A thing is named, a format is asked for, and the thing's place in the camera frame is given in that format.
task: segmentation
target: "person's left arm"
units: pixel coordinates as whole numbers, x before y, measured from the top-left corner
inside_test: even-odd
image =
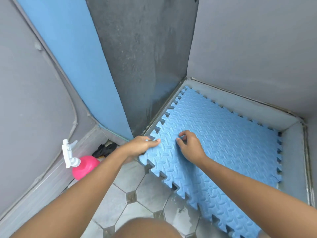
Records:
[[[79,238],[99,207],[122,164],[155,147],[160,140],[135,139],[114,150],[84,178],[70,187],[19,228],[11,238]]]

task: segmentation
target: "person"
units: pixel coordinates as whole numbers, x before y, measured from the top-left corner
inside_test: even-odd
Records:
[[[179,136],[182,139],[177,138],[176,141],[185,158],[205,172],[271,238],[317,237],[315,208],[216,163],[206,156],[193,132],[185,130]],[[11,237],[79,238],[121,166],[160,144],[159,139],[147,140],[148,137],[137,136],[114,150],[92,172],[39,211]],[[113,235],[113,238],[119,237],[181,238],[172,225],[151,218],[128,221]]]

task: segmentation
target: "spray bottle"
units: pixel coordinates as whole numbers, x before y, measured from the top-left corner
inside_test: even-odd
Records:
[[[80,159],[73,157],[72,148],[77,144],[77,140],[68,144],[68,140],[64,139],[61,146],[63,150],[66,168],[73,167],[72,173],[76,180],[80,180],[90,171],[92,171],[100,161],[93,156],[83,156]]]

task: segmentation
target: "diamond plate pattern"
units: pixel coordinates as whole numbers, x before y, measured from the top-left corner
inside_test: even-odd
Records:
[[[275,188],[281,180],[277,169],[282,170],[278,163],[282,159],[277,153],[282,150],[278,131],[240,117],[188,87],[179,98],[168,110],[170,115],[163,115],[164,125],[159,122],[151,133],[161,139],[161,144],[140,156],[140,162],[152,163],[151,171],[156,176],[163,172],[167,176],[164,183],[170,188],[175,183],[183,199],[187,193],[189,204],[196,209],[199,204],[206,219],[211,221],[212,215],[216,216],[221,230],[226,231],[226,225],[234,229],[233,238],[255,238],[260,228],[205,173],[184,158],[176,137],[189,129],[200,139],[208,157]]]

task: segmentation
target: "hand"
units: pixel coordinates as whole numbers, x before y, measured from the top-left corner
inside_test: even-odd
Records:
[[[137,136],[130,142],[122,145],[120,148],[124,150],[127,157],[136,157],[147,151],[149,148],[158,146],[160,142],[160,139],[151,141],[151,139],[147,136]]]
[[[183,136],[183,138],[182,140],[177,138],[176,142],[187,160],[197,165],[201,159],[207,157],[196,134],[185,130],[180,132],[179,136]]]

